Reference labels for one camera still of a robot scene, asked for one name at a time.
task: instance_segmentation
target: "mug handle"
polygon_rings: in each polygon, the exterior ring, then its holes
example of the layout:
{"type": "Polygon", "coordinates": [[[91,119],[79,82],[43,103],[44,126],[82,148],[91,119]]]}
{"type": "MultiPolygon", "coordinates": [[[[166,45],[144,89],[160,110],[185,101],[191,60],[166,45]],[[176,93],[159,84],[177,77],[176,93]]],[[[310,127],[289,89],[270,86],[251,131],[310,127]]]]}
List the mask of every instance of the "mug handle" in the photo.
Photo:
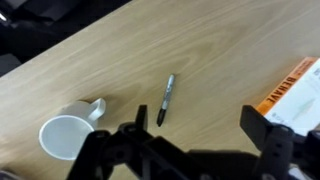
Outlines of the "mug handle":
{"type": "Polygon", "coordinates": [[[92,110],[88,118],[92,121],[99,119],[106,111],[106,101],[102,98],[97,99],[90,106],[92,110]]]}

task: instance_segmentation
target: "wood grain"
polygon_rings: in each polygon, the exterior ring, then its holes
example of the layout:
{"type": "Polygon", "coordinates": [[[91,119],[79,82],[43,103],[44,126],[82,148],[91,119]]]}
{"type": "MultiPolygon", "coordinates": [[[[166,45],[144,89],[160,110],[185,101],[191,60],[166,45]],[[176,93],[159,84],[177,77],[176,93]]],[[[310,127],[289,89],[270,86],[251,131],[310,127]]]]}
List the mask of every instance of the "wood grain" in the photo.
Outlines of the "wood grain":
{"type": "MultiPolygon", "coordinates": [[[[34,180],[65,179],[42,124],[64,105],[103,97],[99,127],[115,132],[149,106],[149,132],[183,150],[258,153],[239,127],[305,56],[319,56],[316,0],[135,0],[0,79],[0,165],[34,180]],[[170,73],[172,101],[156,126],[170,73]]],[[[124,167],[113,179],[132,179],[124,167]]]]}

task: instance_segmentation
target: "black marker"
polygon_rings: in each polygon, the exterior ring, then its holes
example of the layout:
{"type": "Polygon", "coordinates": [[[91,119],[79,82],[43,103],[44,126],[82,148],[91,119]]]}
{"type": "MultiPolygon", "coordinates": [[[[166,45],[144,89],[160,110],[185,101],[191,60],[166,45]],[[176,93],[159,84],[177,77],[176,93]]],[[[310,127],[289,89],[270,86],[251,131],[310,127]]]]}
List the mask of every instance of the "black marker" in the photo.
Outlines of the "black marker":
{"type": "Polygon", "coordinates": [[[166,115],[166,111],[169,105],[170,97],[171,97],[171,92],[172,92],[172,86],[174,82],[174,75],[171,74],[168,80],[166,92],[164,93],[163,101],[162,101],[162,106],[158,114],[158,119],[157,119],[157,124],[160,127],[161,124],[163,123],[164,116],[166,115]]]}

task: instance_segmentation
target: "white mug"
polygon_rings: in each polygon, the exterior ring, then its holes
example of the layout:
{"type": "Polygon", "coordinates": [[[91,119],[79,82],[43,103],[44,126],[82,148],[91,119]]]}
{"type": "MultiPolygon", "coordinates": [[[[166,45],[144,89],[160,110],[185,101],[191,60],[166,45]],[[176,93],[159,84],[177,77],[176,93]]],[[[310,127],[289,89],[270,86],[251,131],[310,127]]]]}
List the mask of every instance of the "white mug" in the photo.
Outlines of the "white mug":
{"type": "Polygon", "coordinates": [[[51,156],[75,160],[87,135],[97,128],[97,120],[104,114],[106,102],[100,98],[89,104],[76,101],[40,129],[39,141],[51,156]]]}

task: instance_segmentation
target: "wooden table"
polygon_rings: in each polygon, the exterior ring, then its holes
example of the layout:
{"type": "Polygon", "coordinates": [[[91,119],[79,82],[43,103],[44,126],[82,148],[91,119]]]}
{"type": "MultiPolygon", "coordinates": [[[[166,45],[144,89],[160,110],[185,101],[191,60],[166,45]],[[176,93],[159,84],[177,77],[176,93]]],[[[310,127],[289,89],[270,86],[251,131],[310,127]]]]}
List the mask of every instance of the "wooden table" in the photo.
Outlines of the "wooden table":
{"type": "MultiPolygon", "coordinates": [[[[305,56],[319,56],[316,0],[134,0],[0,79],[0,165],[28,179],[64,179],[72,162],[39,146],[62,106],[104,97],[115,132],[149,106],[149,132],[183,150],[257,153],[239,127],[305,56]],[[177,74],[165,123],[156,116],[177,74]]],[[[113,179],[132,178],[124,167],[113,179]]]]}

